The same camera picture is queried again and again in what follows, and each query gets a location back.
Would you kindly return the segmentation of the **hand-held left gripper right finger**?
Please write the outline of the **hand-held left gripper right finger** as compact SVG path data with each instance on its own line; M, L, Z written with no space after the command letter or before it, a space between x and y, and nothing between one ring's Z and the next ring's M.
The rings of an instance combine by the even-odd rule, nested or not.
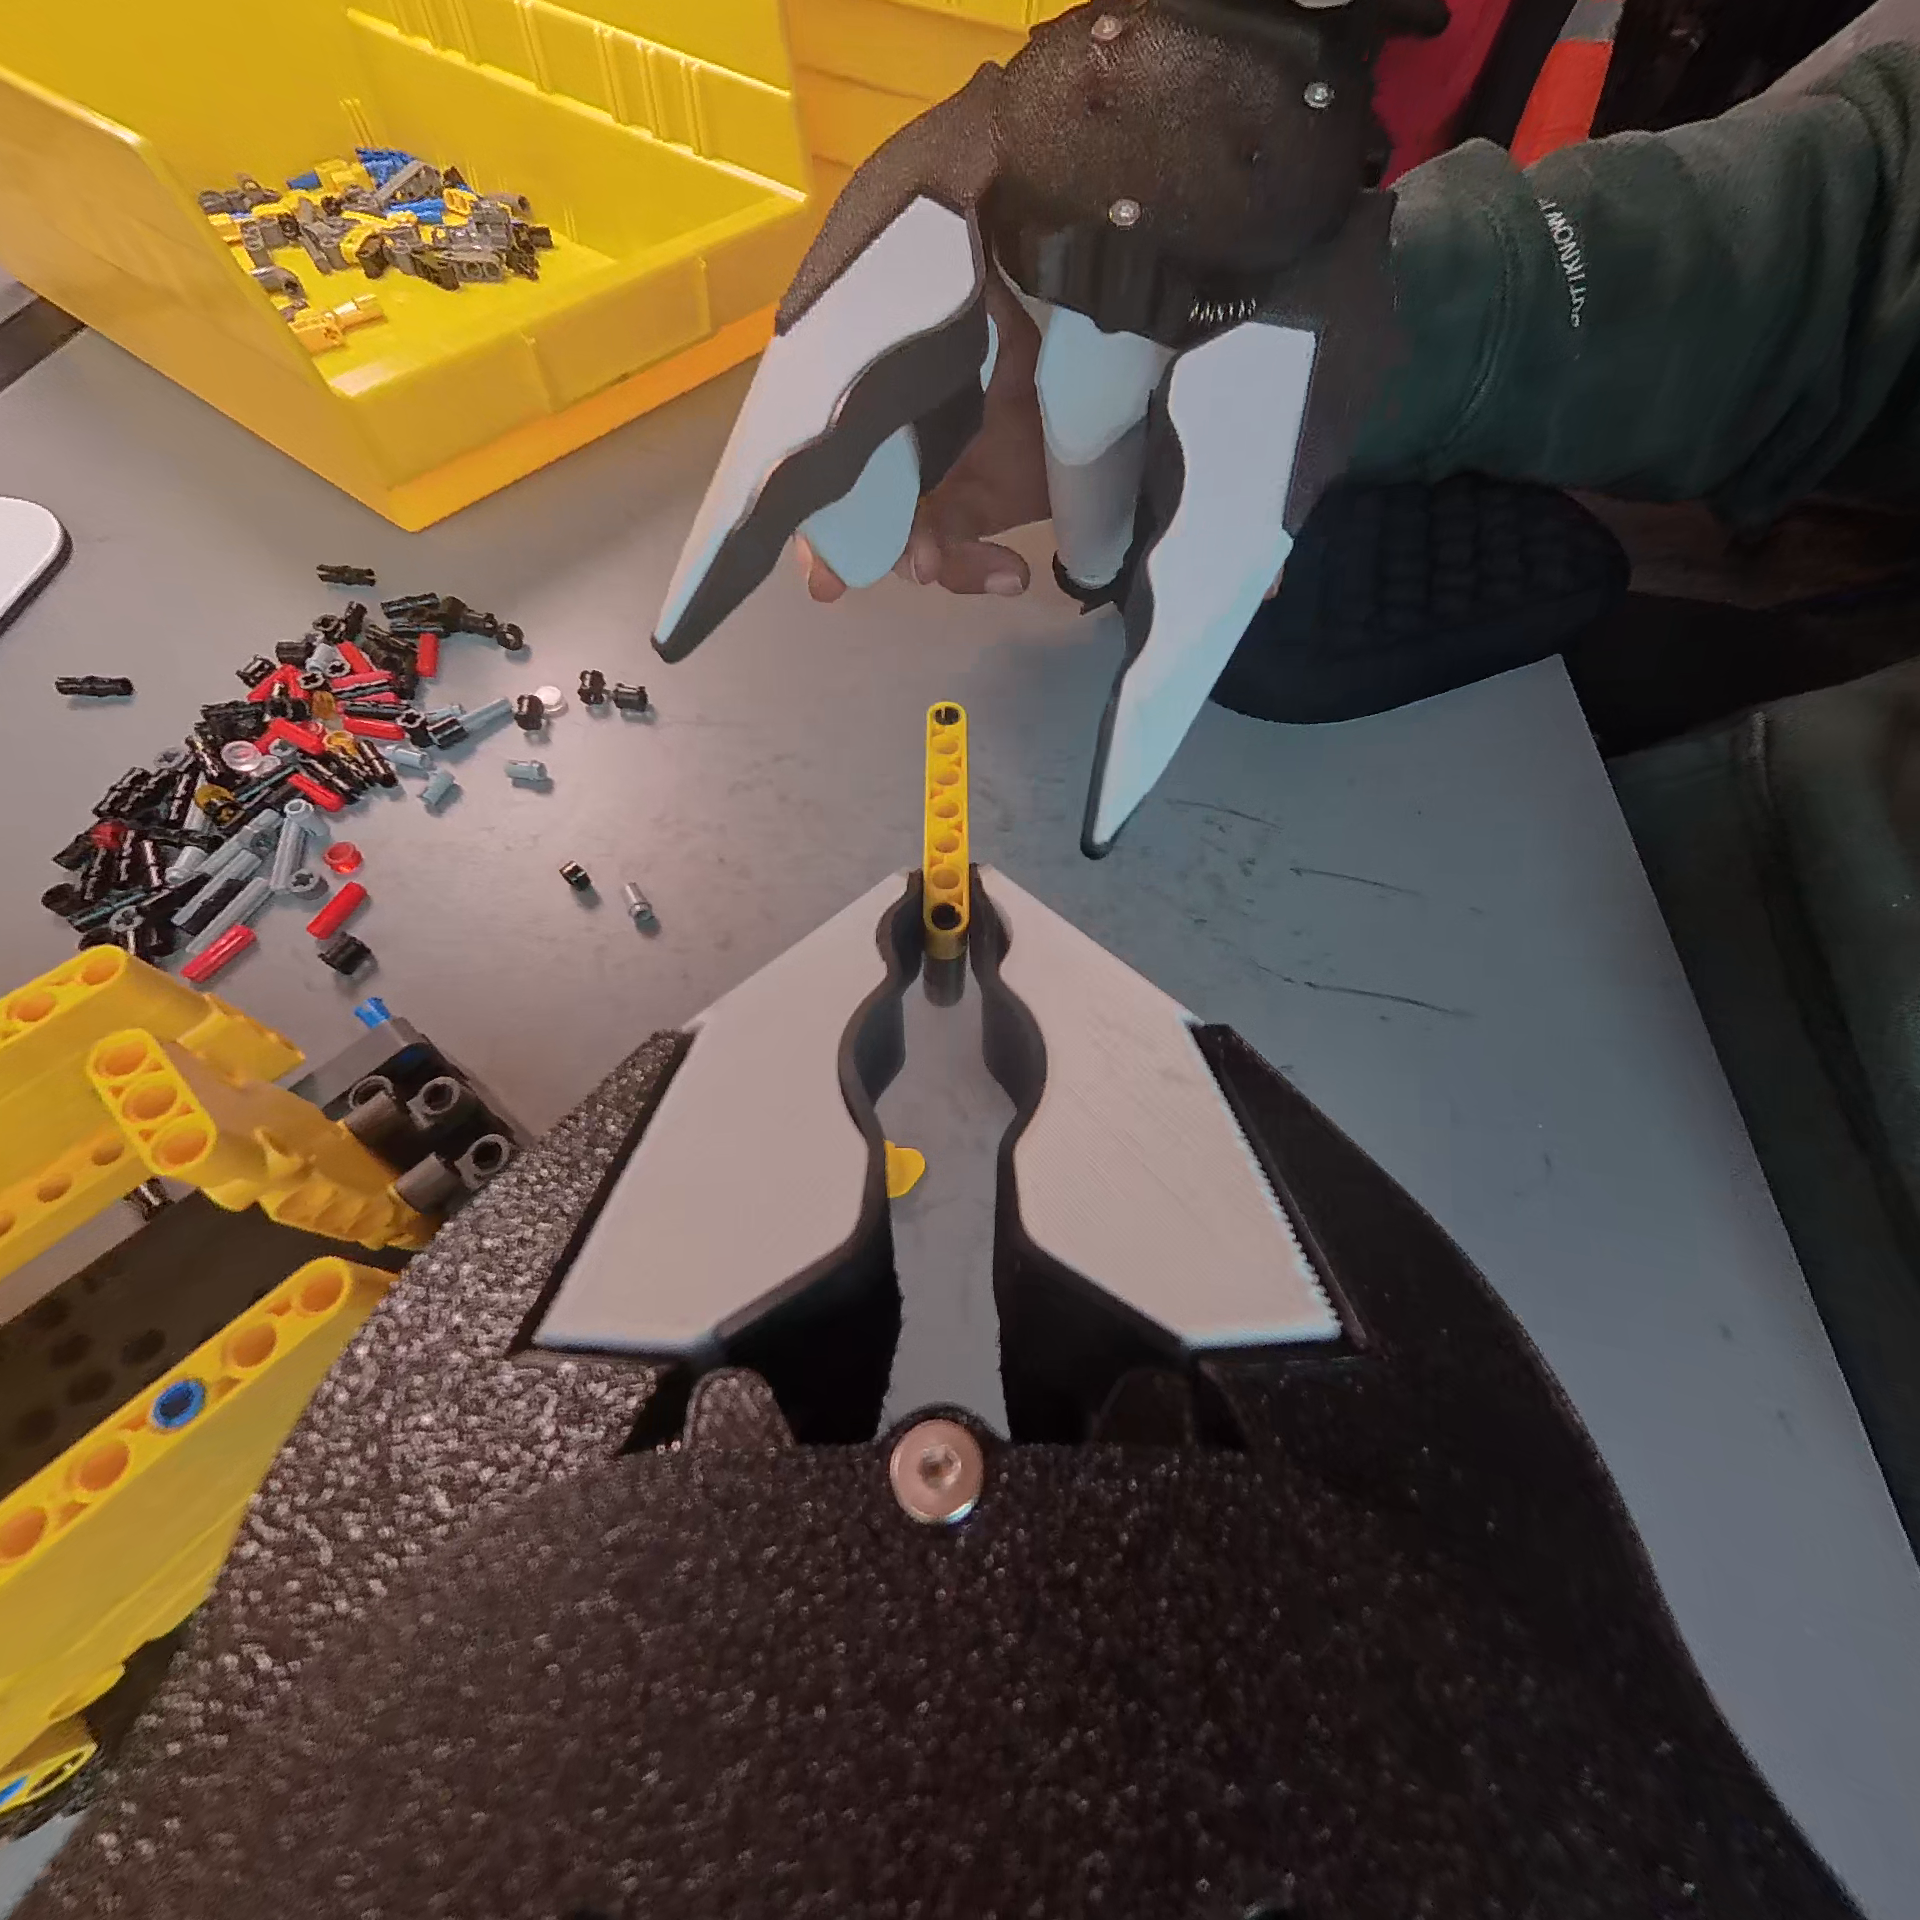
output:
M1344 1335L1194 1012L997 866L972 972L997 1154L1010 1432L1078 1444L1121 1379Z

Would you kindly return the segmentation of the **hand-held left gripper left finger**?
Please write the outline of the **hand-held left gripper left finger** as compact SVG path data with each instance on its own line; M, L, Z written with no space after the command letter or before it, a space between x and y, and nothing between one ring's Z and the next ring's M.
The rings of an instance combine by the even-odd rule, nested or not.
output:
M676 1040L531 1344L759 1373L795 1439L877 1432L900 1329L877 1099L904 1066L921 875L880 879Z

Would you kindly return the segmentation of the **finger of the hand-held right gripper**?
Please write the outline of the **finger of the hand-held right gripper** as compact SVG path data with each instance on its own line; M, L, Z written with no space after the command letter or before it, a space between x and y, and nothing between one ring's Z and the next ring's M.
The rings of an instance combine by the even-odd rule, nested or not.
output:
M1240 321L1170 349L1071 307L1029 316L1056 572L1124 620L1081 831L1099 859L1284 572L1318 338Z
M653 643L690 655L803 534L848 586L904 555L997 362L972 212L915 197L760 353Z

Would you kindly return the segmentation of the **yellow lego beam with black pins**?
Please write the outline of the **yellow lego beam with black pins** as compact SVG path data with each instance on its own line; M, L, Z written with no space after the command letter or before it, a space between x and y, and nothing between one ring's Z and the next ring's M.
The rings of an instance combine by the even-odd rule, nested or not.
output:
M921 978L927 999L956 1007L966 992L972 928L967 822L967 714L934 701L923 714Z

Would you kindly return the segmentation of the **person's right forearm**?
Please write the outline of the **person's right forearm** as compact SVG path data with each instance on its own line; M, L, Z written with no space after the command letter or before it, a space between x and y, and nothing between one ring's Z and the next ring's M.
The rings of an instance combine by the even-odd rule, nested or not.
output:
M1406 357L1357 478L1458 471L1756 531L1813 494L1914 509L1917 52L1531 167L1467 141L1395 192Z

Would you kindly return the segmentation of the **heap of mixed lego pieces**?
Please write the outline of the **heap of mixed lego pieces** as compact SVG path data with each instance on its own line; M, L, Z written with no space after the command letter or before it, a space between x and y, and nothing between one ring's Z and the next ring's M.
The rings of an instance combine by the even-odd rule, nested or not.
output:
M464 287L539 280L556 247L522 194L486 194L461 167L395 148L354 148L293 176L283 188L240 172L203 188L200 212L276 317L325 353L385 321L375 285L408 276L456 294Z

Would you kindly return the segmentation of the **pile of small lego pins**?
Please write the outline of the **pile of small lego pins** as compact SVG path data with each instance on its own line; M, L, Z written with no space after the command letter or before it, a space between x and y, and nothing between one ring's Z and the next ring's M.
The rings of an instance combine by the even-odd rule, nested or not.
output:
M444 641L521 660L522 625L451 591L372 598L371 567L323 564L318 581L338 600L244 660L237 692L108 782L56 850L38 906L81 948L117 947L208 986L257 947L270 911L297 907L318 961L360 981L375 954L357 933L371 902L347 832L357 804L395 795L441 818L464 791L459 761L490 740L514 741L510 789L552 791L539 747L556 718L654 718L648 685L596 665L574 685L447 697L434 688Z

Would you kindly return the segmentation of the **large yellow black lego model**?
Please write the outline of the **large yellow black lego model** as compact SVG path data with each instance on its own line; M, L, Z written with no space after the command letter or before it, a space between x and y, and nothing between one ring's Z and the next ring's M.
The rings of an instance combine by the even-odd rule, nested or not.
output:
M204 992L225 954L6 992L6 1837L118 1747L325 1372L522 1143L372 1000L303 1069Z

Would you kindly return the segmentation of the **person's right hand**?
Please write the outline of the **person's right hand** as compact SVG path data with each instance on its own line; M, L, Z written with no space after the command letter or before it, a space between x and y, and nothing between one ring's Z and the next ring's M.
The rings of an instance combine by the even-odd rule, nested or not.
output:
M997 369L983 421L943 484L923 494L892 575L962 598L1020 598L1027 558L1000 537L1050 515L1037 396L1041 331L1000 276L988 280Z

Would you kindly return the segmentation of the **yellow plastic storage bin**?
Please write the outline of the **yellow plastic storage bin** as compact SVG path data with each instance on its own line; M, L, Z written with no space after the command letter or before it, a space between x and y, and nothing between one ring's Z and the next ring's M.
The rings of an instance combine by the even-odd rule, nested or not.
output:
M752 353L805 246L785 7L6 5L6 269L406 531ZM357 148L531 199L542 274L318 274L310 352L200 194Z
M1071 3L785 3L815 208L983 61L1011 60Z

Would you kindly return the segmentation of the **orange reflective vest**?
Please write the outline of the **orange reflective vest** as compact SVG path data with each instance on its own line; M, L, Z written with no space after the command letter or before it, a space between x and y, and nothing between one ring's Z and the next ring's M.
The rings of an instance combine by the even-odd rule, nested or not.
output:
M1509 141L1517 167L1588 140L1622 10L1622 3L1570 3Z

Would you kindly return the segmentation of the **pale rounded board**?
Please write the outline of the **pale rounded board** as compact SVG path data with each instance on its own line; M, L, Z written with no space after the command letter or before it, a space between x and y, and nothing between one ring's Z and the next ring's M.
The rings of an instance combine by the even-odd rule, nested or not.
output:
M0 625L8 631L71 560L72 540L52 509L6 494L0 498L0 547Z

